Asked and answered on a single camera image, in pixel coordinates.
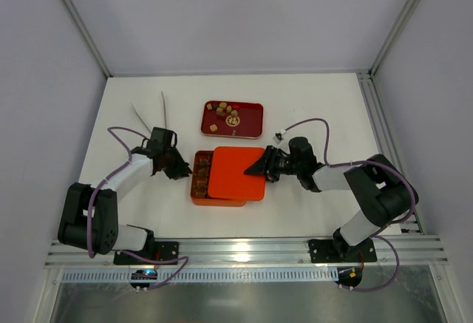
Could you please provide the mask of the orange box lid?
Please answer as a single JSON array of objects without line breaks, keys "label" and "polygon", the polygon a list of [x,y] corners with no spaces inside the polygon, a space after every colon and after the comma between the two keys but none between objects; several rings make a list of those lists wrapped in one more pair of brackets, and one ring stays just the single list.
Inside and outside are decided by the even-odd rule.
[{"label": "orange box lid", "polygon": [[208,195],[214,199],[260,201],[265,196],[265,177],[246,175],[264,153],[260,147],[219,146],[213,151]]}]

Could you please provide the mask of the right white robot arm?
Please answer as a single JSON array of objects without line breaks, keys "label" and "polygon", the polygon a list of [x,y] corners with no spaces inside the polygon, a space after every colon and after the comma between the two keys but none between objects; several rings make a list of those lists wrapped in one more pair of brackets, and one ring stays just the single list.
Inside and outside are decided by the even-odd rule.
[{"label": "right white robot arm", "polygon": [[267,146],[262,156],[244,173],[263,176],[276,183],[282,175],[293,175],[302,188],[313,193],[351,191],[358,212],[332,239],[309,241],[311,261],[375,261],[372,237],[381,233],[401,215],[411,215],[418,204],[418,193],[382,154],[364,161],[340,166],[319,162],[306,137],[289,141],[289,150]]}]

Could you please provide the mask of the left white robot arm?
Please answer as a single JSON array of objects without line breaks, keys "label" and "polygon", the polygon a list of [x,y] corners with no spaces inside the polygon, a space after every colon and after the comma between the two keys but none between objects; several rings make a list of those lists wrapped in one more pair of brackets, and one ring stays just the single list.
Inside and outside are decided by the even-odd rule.
[{"label": "left white robot arm", "polygon": [[149,136],[122,126],[111,126],[107,132],[125,149],[126,160],[102,180],[68,188],[58,241],[85,250],[90,258],[114,251],[152,262],[154,232],[121,225],[119,202],[158,172],[170,180],[189,177],[189,163],[177,149],[177,133],[170,129],[154,127]]}]

